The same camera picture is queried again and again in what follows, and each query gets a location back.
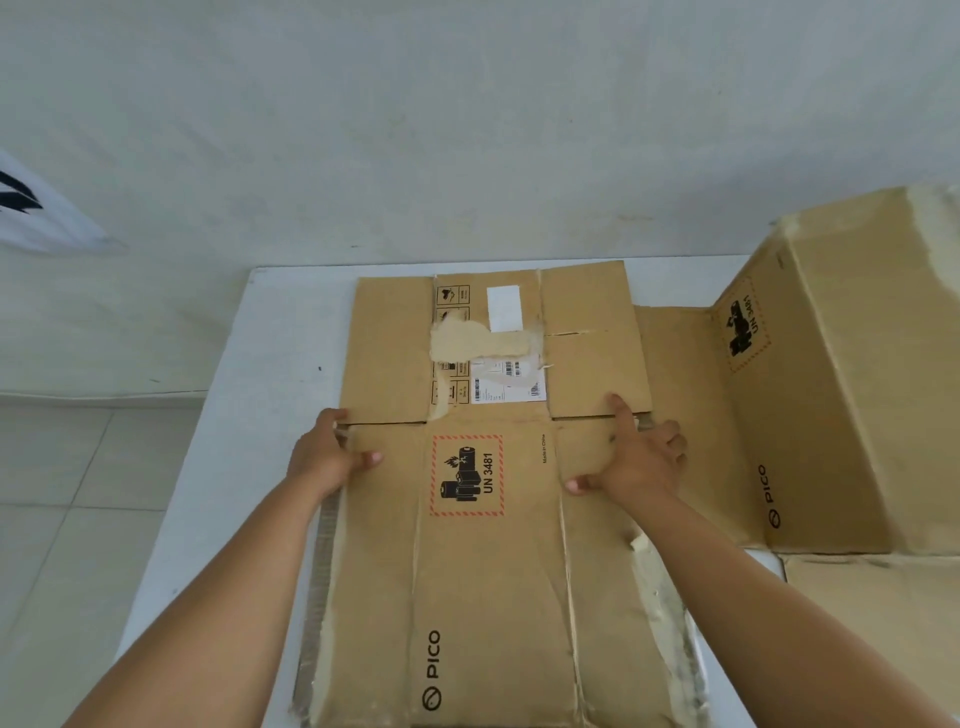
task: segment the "warning label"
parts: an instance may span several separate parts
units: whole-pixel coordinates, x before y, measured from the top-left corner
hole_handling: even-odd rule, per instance
[[[504,515],[501,435],[434,435],[430,515]]]
[[[770,346],[770,334],[756,298],[754,282],[744,276],[719,306],[718,322],[732,372],[743,369]]]
[[[469,305],[469,285],[440,285],[437,286],[437,306]]]

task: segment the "hand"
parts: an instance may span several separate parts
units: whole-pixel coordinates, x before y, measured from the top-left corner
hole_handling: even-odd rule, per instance
[[[608,394],[607,402],[616,418],[613,460],[598,474],[578,475],[568,480],[566,489],[579,496],[601,488],[621,506],[637,496],[651,493],[675,495],[686,459],[686,438],[680,434],[680,425],[667,420],[653,429],[638,432],[634,414],[623,399]]]
[[[382,452],[347,452],[336,434],[337,420],[347,416],[346,409],[325,409],[313,429],[294,446],[287,466],[287,478],[309,481],[324,498],[347,482],[355,471],[369,470],[383,460]]]

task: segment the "cardboard box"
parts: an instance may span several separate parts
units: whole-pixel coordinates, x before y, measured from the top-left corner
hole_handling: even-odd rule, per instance
[[[790,556],[786,580],[960,716],[960,559]]]
[[[358,282],[341,404],[352,446],[386,457],[342,495],[315,723],[673,725],[689,709],[679,599],[658,637],[636,525],[561,486],[609,455],[610,390],[651,409],[620,261]]]
[[[709,309],[637,310],[685,496],[744,546],[960,553],[960,210],[938,187],[781,219]]]
[[[314,721],[696,724],[656,552],[560,486],[609,458],[610,390],[683,424],[681,495],[743,546],[960,553],[958,292],[939,187],[781,219],[710,308],[634,310],[619,263],[360,280],[342,405],[387,457],[340,512]],[[787,576],[955,711],[947,662],[889,639],[956,654],[955,569],[902,558]]]

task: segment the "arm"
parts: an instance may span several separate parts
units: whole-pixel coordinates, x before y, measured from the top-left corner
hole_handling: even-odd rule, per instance
[[[613,460],[567,489],[602,488],[646,532],[758,726],[956,728],[868,645],[676,496],[686,448],[677,423],[637,432],[624,401],[610,402]]]
[[[232,539],[107,672],[64,728],[259,726],[287,634],[310,520],[350,472],[325,409],[284,478]]]

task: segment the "white table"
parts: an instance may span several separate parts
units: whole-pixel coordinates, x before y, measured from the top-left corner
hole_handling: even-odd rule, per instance
[[[711,305],[744,255],[629,258],[634,303]],[[143,632],[279,482],[290,449],[343,379],[353,290],[360,277],[548,268],[584,260],[258,268],[251,273],[233,330],[190,444],[177,489],[133,602],[117,656]],[[308,542],[313,544],[313,537]],[[290,630],[264,725],[296,728],[293,694],[312,547],[304,555]],[[773,554],[755,558],[782,578]],[[753,723],[730,681],[699,640],[718,728]]]

